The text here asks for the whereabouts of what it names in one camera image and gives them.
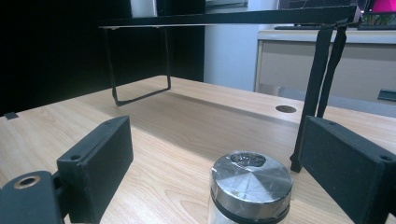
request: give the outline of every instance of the metal lid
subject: metal lid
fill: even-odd
[[[211,174],[214,202],[235,216],[281,219],[289,211],[292,180],[288,169],[271,157],[235,152],[216,161]]]

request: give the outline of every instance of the pink object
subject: pink object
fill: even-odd
[[[396,0],[376,0],[373,5],[373,12],[396,11]]]

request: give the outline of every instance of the screw hole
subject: screw hole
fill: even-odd
[[[392,158],[388,156],[380,156],[380,158],[384,161],[392,161]]]
[[[40,176],[38,175],[31,175],[27,176],[14,184],[15,189],[27,189],[35,185],[40,181]]]
[[[70,157],[70,160],[76,161],[76,160],[78,160],[79,158],[80,158],[79,155],[73,155],[73,156]]]

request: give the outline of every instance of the round hole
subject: round hole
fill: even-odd
[[[380,156],[380,158],[384,161],[392,161],[392,158],[389,156]]]
[[[276,107],[276,110],[282,113],[294,113],[297,111],[296,108],[289,105],[279,105]]]
[[[38,175],[31,175],[25,178],[20,179],[14,184],[15,189],[27,189],[35,185],[40,181],[40,176]]]
[[[70,160],[76,161],[76,160],[78,160],[79,158],[80,158],[79,155],[73,155],[72,157],[70,157]]]

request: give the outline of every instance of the black wall panel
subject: black wall panel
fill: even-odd
[[[158,0],[162,13],[205,11],[205,1],[184,2]],[[0,116],[109,88],[97,24],[130,17],[129,0],[3,1],[0,14]],[[203,80],[204,29],[172,30],[172,76]],[[164,74],[159,29],[119,29],[109,37],[118,84]]]

